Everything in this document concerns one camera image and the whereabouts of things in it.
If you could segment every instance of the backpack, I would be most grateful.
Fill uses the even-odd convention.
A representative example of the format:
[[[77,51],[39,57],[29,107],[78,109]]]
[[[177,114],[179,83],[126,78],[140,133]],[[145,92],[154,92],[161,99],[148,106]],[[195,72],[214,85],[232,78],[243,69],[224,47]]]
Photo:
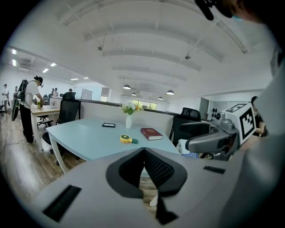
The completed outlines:
[[[14,104],[13,104],[12,121],[14,121],[18,115],[19,104],[20,104],[19,100],[21,100],[21,103],[25,101],[25,92],[26,92],[27,84],[28,84],[28,80],[24,79],[21,85],[19,86],[17,99],[14,100]]]

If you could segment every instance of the wooden floor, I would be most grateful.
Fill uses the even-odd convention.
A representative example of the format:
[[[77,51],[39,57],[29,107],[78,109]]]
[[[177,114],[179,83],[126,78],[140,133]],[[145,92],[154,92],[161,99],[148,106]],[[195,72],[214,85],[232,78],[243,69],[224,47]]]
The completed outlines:
[[[40,136],[45,133],[41,125]],[[0,150],[6,143],[19,142],[24,139],[23,127],[18,115],[11,121],[11,115],[0,116]],[[0,151],[0,170],[14,193],[25,200],[32,200],[43,188],[63,175],[60,166],[56,165],[55,155],[51,155],[51,146],[42,140],[44,151],[39,151],[37,143],[27,144],[26,140],[18,144],[6,145]],[[68,169],[85,162],[76,160],[71,153],[63,154],[63,161]],[[156,196],[157,189],[150,178],[141,178],[140,189],[144,193],[143,203],[148,211],[155,216],[156,207],[150,207],[149,202]]]

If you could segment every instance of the cable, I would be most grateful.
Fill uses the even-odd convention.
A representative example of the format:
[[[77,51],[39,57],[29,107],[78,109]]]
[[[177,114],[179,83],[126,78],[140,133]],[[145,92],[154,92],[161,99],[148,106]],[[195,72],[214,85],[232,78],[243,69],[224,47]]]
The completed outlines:
[[[5,144],[4,147],[3,147],[2,150],[1,150],[0,155],[2,154],[3,149],[5,148],[5,146],[7,146],[7,145],[13,145],[14,143],[15,143],[15,144],[19,144],[21,141],[24,141],[24,140],[26,140],[26,139],[20,140],[19,142],[13,142],[13,143],[7,143],[7,144]]]

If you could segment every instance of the whiteboard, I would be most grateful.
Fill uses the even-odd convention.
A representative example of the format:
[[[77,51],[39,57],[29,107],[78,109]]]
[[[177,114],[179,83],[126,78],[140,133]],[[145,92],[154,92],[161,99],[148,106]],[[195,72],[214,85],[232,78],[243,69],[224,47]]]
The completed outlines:
[[[92,100],[92,91],[82,89],[81,99],[83,100]]]

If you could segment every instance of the white t-shirt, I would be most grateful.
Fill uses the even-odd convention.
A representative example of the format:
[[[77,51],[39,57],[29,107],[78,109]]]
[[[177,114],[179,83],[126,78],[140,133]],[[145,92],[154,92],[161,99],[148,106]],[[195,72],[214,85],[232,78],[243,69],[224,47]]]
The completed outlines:
[[[57,91],[54,91],[54,92],[53,92],[53,97],[54,97],[54,98],[57,98],[57,97],[58,97],[58,92],[57,92]]]
[[[39,89],[37,87],[37,83],[35,81],[30,81],[27,84],[26,91],[25,91],[25,102],[22,102],[22,105],[25,106],[25,108],[30,109],[33,102],[33,96],[36,94],[39,94]]]
[[[4,93],[4,94],[8,94],[8,93],[9,93],[9,90],[8,90],[8,88],[6,88],[6,89],[4,88],[4,91],[3,91],[3,93]],[[2,98],[2,100],[3,100],[3,101],[6,101],[6,100],[8,100],[8,97],[7,97],[7,95],[3,95],[2,97],[3,97],[3,98]]]

